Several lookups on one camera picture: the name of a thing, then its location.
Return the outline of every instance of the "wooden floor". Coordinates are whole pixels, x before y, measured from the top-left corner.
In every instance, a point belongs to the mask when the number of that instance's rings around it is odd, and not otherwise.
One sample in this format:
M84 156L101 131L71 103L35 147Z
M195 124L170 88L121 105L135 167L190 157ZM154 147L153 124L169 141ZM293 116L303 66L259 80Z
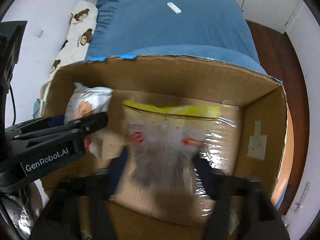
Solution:
M248 21L261 66L283 81L294 133L292 170L284 200L279 208L286 214L299 187L309 142L309 104L301 66L288 35Z

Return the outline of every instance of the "brown bear print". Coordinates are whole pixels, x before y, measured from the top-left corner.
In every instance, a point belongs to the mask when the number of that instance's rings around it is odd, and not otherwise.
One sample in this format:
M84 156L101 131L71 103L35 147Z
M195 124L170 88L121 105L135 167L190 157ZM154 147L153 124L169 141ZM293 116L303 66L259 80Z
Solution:
M74 16L74 19L76 19L77 22L85 19L85 18L88 16L89 11L90 11L90 10L87 8L87 9L81 11L81 12L78 12L78 13Z
M61 47L60 50L62 50L67 43L68 43L68 40L66 40L66 41L63 43L63 45L62 45L62 47Z
M84 34L82 34L80 43L83 46L84 44L90 43L92 40L92 29L88 29Z
M51 69L50 69L49 74L51 74L53 71L55 71L55 69L56 69L57 66L60 64L60 62L61 62L60 59L54 61L53 65L52 65L52 67L51 67Z

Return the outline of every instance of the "mattress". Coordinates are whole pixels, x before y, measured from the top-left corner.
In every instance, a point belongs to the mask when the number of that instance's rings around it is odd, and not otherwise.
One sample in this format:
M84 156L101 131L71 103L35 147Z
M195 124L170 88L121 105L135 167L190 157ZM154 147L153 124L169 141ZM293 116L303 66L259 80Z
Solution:
M182 12L174 13L173 2ZM266 74L235 0L100 0L86 59L128 53L207 57Z

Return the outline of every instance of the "snack bag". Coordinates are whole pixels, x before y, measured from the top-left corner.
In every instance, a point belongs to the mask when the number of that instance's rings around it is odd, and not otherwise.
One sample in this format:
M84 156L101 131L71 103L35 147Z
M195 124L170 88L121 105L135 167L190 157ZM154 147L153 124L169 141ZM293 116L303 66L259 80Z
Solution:
M218 106L157 108L124 101L131 154L135 157L133 179L156 191L193 194L195 172L191 158L204 146Z
M107 112L112 97L112 89L105 87L88 88L75 83L73 92L67 105L64 123L89 116L91 114ZM101 158L103 130L96 131L84 140L85 149L96 157Z

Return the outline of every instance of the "white door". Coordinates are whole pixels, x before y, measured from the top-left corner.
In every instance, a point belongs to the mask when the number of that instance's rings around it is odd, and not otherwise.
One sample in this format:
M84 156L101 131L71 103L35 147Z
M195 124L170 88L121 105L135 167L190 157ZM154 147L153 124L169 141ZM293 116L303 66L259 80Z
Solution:
M281 33L299 0L238 0L244 18Z

